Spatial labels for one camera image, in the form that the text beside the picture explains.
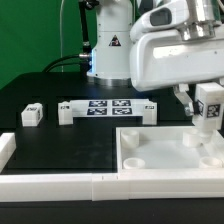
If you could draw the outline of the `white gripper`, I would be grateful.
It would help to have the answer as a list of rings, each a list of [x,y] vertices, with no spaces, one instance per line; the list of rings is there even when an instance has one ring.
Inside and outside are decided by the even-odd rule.
[[[194,115],[188,84],[219,79],[224,85],[224,24],[215,0],[153,0],[130,39],[132,85],[139,91],[174,86],[187,116]]]

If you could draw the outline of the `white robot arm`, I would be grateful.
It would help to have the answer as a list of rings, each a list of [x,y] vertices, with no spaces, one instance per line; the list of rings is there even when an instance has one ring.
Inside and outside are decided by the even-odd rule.
[[[99,0],[89,79],[139,91],[224,79],[218,0]]]

